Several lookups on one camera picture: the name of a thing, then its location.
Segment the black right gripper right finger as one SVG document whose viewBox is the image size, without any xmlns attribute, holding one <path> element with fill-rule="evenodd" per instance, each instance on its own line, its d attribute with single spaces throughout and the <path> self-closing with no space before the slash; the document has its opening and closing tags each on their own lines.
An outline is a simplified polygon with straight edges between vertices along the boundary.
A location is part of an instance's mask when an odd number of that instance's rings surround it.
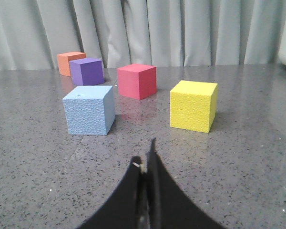
<svg viewBox="0 0 286 229">
<path fill-rule="evenodd" d="M 147 196 L 152 229 L 222 229 L 196 206 L 174 182 L 155 150 L 147 153 Z"/>
</svg>

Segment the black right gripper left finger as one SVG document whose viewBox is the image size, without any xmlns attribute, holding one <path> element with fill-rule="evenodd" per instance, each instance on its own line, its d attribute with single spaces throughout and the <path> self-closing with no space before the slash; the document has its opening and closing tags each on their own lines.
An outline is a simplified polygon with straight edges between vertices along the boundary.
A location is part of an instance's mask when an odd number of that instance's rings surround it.
<svg viewBox="0 0 286 229">
<path fill-rule="evenodd" d="M 134 156 L 107 201 L 82 225 L 81 229 L 141 229 L 144 227 L 144 192 L 141 158 Z"/>
</svg>

